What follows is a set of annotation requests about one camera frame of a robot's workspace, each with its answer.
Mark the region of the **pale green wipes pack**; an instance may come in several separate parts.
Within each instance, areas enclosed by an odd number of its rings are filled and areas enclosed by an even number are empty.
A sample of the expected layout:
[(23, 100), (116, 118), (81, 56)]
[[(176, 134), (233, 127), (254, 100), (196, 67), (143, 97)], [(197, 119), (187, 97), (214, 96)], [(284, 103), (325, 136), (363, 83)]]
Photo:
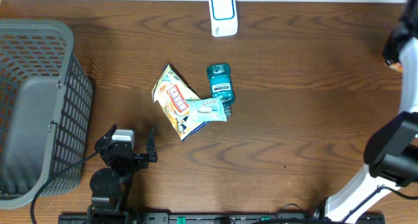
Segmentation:
[(195, 123), (207, 121), (227, 121), (221, 97), (186, 101), (189, 104), (189, 117)]

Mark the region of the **blue mouthwash bottle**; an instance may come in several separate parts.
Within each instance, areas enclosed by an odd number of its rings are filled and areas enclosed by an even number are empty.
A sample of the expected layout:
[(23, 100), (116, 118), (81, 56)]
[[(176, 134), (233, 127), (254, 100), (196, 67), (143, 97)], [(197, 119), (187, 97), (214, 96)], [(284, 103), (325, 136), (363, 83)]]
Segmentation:
[(207, 77), (210, 83), (212, 97), (221, 96), (225, 115), (232, 115), (231, 105), (235, 101), (233, 85), (231, 81), (231, 68), (226, 63), (218, 63), (207, 68)]

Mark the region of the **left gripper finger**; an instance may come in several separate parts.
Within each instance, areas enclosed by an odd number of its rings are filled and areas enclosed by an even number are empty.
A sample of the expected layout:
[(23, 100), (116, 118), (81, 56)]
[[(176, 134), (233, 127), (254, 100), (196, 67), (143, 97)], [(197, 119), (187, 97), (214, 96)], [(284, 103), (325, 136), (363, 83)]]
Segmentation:
[(148, 133), (148, 139), (146, 142), (146, 153), (148, 155), (157, 155), (157, 150), (155, 147), (155, 140), (154, 140), (154, 128), (152, 127), (150, 129), (150, 132)]
[(111, 126), (111, 128), (104, 134), (103, 139), (104, 140), (112, 140), (112, 135), (115, 133), (117, 129), (116, 124)]

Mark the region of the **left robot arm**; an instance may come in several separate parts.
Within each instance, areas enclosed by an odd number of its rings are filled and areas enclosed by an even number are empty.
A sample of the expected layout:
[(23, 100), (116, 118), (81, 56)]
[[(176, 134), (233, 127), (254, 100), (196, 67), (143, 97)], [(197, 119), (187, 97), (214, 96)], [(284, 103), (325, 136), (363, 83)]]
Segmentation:
[(135, 132), (111, 128), (95, 143), (95, 151), (106, 164), (91, 177), (91, 206), (87, 212), (87, 224), (135, 223), (134, 212), (125, 204), (134, 175), (157, 162), (154, 130), (148, 133), (146, 151), (134, 153)]

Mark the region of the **yellow snack bag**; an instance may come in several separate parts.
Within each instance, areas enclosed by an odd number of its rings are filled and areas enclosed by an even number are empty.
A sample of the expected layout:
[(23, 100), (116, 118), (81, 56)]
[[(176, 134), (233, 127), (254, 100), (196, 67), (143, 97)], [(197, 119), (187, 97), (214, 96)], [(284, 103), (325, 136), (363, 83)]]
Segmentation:
[(190, 116), (190, 102), (200, 99), (169, 64), (164, 68), (152, 90), (153, 102), (157, 101), (160, 104), (182, 141), (208, 124), (208, 122), (196, 122)]

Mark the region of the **orange Kleenex tissue pack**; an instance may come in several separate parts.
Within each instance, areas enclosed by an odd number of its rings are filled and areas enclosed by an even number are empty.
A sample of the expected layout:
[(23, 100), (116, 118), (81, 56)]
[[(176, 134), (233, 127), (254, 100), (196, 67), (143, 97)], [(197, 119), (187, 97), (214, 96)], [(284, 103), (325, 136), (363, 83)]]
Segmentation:
[(396, 72), (400, 72), (400, 73), (403, 72), (403, 67), (402, 67), (402, 64), (400, 62), (397, 62), (397, 63), (388, 63), (388, 64), (386, 64), (386, 66), (388, 68), (396, 71)]

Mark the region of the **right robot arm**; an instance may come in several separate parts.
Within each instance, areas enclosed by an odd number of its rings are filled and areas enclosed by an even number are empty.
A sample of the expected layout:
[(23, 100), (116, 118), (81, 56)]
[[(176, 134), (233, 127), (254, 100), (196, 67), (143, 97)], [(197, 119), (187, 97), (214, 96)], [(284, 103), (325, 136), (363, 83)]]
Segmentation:
[(398, 115), (376, 131), (364, 150), (364, 165), (350, 182), (314, 215), (321, 221), (356, 223), (389, 193), (417, 182), (417, 0), (405, 10), (384, 47), (386, 66), (402, 73)]

